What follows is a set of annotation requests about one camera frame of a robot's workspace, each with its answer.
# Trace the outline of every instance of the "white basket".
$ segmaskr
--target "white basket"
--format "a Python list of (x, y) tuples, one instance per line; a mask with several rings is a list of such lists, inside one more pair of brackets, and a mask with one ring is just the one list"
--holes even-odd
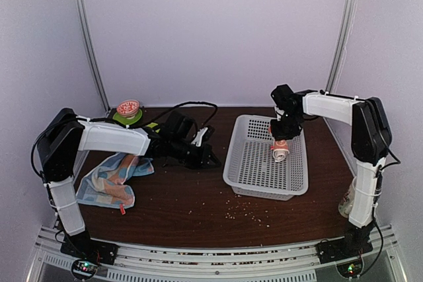
[(289, 155), (276, 163), (268, 128), (273, 118), (242, 115), (233, 128), (223, 179), (236, 194), (287, 201), (308, 187), (304, 134), (288, 141)]

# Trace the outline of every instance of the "blue and orange cloth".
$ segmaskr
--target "blue and orange cloth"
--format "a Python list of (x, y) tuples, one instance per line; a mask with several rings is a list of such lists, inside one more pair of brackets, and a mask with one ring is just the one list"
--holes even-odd
[(134, 206), (135, 194), (125, 185), (133, 176), (154, 173), (152, 159), (116, 153), (92, 169), (81, 180), (77, 191), (80, 204), (124, 209)]

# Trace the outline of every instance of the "table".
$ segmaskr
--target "table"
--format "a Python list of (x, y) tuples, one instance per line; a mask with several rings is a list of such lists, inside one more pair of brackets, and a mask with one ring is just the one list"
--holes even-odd
[[(211, 108), (181, 108), (205, 120)], [(162, 108), (144, 110), (148, 120)], [(269, 246), (341, 236), (348, 222), (338, 203), (352, 181), (348, 165), (322, 119), (305, 122), (309, 169), (306, 194), (289, 201), (239, 196), (222, 178), (235, 120), (241, 114), (274, 116), (272, 108), (220, 108), (209, 123), (209, 140), (222, 162), (213, 170), (189, 170), (164, 159), (154, 160), (155, 173), (132, 178), (135, 206), (118, 209), (80, 205), (93, 238), (168, 247), (228, 248)], [(79, 174), (98, 165), (110, 153), (91, 151)]]

